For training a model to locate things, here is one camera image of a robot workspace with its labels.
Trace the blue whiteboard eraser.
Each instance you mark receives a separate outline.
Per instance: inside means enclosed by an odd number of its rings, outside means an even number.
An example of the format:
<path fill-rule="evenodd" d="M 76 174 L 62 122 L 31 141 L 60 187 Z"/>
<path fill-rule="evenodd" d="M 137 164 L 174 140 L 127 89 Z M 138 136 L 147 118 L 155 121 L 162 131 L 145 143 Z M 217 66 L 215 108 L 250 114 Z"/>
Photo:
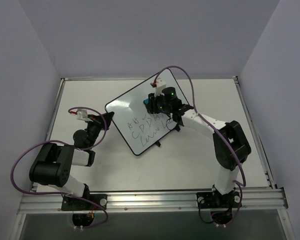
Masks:
<path fill-rule="evenodd" d="M 143 104 L 144 104 L 145 106 L 148 106 L 148 105 L 149 105 L 149 99 L 145 99 L 145 100 L 143 101 Z"/>

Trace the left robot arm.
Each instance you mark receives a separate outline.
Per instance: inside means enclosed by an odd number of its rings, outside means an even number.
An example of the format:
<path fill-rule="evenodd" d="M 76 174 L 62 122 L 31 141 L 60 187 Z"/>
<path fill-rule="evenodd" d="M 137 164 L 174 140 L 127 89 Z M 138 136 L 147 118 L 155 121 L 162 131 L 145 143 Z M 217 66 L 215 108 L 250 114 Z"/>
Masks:
<path fill-rule="evenodd" d="M 89 187 L 71 176 L 71 167 L 91 167 L 95 160 L 92 150 L 102 131 L 107 131 L 115 113 L 106 112 L 102 115 L 88 114 L 86 109 L 71 110 L 77 120 L 86 123 L 85 129 L 73 134 L 73 145 L 58 145 L 47 142 L 41 147 L 30 170 L 29 179 L 43 186 L 52 187 L 62 194 L 72 195 L 73 204 L 80 210 L 90 206 Z"/>

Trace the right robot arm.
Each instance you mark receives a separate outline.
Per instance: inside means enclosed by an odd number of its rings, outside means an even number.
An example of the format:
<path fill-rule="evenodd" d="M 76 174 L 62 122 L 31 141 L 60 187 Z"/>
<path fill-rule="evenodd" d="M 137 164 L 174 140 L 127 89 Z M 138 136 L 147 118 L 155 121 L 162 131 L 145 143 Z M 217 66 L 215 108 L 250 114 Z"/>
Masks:
<path fill-rule="evenodd" d="M 182 127 L 198 131 L 213 141 L 214 152 L 220 165 L 217 180 L 213 186 L 213 203 L 224 206 L 230 201 L 230 192 L 235 188 L 238 174 L 242 175 L 242 186 L 246 178 L 242 164 L 252 149 L 242 126 L 236 120 L 225 122 L 199 113 L 194 106 L 183 103 L 174 87 L 154 85 L 154 93 L 148 95 L 144 105 L 150 114 L 164 114 Z"/>

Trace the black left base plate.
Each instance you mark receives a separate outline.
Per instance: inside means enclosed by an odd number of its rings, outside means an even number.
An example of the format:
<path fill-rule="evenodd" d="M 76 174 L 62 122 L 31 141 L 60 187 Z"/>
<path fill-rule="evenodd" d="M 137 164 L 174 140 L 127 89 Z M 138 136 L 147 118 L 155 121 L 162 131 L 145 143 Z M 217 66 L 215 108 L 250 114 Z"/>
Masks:
<path fill-rule="evenodd" d="M 72 197 L 70 194 L 62 195 L 62 211 L 95 211 L 101 210 L 100 207 L 106 209 L 108 202 L 108 195 L 104 193 L 93 193 L 88 195 L 87 199 L 90 202 Z"/>

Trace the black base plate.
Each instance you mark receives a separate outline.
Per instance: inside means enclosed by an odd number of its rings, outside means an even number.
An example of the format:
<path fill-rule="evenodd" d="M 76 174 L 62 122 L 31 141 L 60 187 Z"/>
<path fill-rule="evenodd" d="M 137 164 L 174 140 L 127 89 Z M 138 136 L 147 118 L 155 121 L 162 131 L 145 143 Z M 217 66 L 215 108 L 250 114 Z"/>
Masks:
<path fill-rule="evenodd" d="M 108 202 L 108 195 L 104 193 L 93 193 L 88 195 L 87 199 L 90 202 L 72 197 L 70 194 L 62 195 L 62 211 L 95 211 L 101 210 L 100 207 L 106 209 Z"/>
<path fill-rule="evenodd" d="M 240 194 L 234 190 L 227 194 L 218 191 L 197 192 L 196 198 L 199 209 L 232 209 L 242 206 Z"/>

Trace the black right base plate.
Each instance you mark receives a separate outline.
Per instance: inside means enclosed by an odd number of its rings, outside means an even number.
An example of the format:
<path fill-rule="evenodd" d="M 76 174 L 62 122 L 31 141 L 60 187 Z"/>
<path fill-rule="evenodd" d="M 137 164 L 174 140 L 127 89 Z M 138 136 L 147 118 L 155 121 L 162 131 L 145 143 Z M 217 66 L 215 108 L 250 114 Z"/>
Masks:
<path fill-rule="evenodd" d="M 197 192 L 196 198 L 199 209 L 232 209 L 242 206 L 240 194 L 234 190 L 227 194 L 218 191 Z"/>

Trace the aluminium front frame rail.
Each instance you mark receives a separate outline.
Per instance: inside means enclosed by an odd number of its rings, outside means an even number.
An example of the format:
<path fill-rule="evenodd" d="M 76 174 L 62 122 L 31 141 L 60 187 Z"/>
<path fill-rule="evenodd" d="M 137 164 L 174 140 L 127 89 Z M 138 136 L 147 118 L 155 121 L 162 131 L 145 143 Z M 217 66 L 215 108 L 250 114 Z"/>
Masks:
<path fill-rule="evenodd" d="M 234 197 L 233 207 L 241 210 L 287 209 L 288 203 L 282 189 L 248 187 L 243 198 Z M 196 212 L 218 211 L 212 194 L 207 190 L 133 191 L 101 193 L 101 205 L 108 213 Z M 87 214 L 97 213 L 95 206 L 73 204 L 60 195 L 26 195 L 22 197 L 18 214 Z"/>

